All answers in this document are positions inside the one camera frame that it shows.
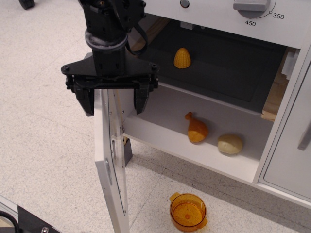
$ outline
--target open oven door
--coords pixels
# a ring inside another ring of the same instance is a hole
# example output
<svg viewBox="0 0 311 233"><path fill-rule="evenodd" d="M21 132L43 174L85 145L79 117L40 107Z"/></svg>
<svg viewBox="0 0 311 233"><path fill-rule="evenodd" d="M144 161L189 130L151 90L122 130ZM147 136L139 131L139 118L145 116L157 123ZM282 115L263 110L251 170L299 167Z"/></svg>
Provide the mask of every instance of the open oven door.
<svg viewBox="0 0 311 233"><path fill-rule="evenodd" d="M118 91L94 94L95 164L115 233L129 233L124 144Z"/></svg>

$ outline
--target orange measuring cup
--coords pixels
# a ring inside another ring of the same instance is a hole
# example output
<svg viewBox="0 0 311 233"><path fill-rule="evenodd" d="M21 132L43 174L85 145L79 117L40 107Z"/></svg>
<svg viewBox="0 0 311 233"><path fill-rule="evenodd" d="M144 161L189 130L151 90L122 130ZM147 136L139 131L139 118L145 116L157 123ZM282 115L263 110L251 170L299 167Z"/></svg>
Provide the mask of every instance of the orange measuring cup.
<svg viewBox="0 0 311 233"><path fill-rule="evenodd" d="M183 232L193 232L205 227L206 206L196 195L174 193L170 197L170 213L174 226Z"/></svg>

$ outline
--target toy food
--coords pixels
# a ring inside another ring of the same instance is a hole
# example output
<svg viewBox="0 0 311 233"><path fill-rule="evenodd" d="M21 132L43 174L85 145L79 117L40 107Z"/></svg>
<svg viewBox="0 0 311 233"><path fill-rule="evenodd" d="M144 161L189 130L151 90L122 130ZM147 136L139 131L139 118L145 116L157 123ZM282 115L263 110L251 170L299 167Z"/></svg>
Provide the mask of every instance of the toy food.
<svg viewBox="0 0 311 233"><path fill-rule="evenodd" d="M202 121L192 117L192 112L185 115L185 119L189 120L188 138L190 142L200 142L208 135L208 128Z"/></svg>
<svg viewBox="0 0 311 233"><path fill-rule="evenodd" d="M191 65L190 54L187 49L180 48L174 58L174 66L179 69L187 68Z"/></svg>
<svg viewBox="0 0 311 233"><path fill-rule="evenodd" d="M242 139L235 134L224 134L218 138L218 150L227 154L237 154L242 150Z"/></svg>

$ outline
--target cabinet door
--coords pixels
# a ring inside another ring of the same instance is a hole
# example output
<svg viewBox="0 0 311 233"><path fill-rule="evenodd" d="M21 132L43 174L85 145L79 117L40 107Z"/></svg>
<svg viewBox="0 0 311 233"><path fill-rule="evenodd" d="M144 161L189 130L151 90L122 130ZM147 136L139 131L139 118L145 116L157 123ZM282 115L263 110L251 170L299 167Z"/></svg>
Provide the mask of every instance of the cabinet door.
<svg viewBox="0 0 311 233"><path fill-rule="evenodd" d="M311 68L305 76L264 180L311 201Z"/></svg>
<svg viewBox="0 0 311 233"><path fill-rule="evenodd" d="M95 164L115 233L129 233L124 145L117 90L95 90Z"/></svg>

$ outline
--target cup handle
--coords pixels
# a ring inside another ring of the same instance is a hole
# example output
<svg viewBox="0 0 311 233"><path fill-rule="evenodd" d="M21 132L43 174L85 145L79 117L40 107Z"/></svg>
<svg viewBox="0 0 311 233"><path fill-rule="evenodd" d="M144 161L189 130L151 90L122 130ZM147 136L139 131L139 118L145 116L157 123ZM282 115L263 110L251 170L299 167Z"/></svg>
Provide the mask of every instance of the cup handle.
<svg viewBox="0 0 311 233"><path fill-rule="evenodd" d="M208 223L208 220L204 218L203 222L200 224L199 229L205 227L205 225Z"/></svg>
<svg viewBox="0 0 311 233"><path fill-rule="evenodd" d="M180 193L174 193L171 197L170 197L170 201L172 202L175 198L177 198L178 196L180 196Z"/></svg>

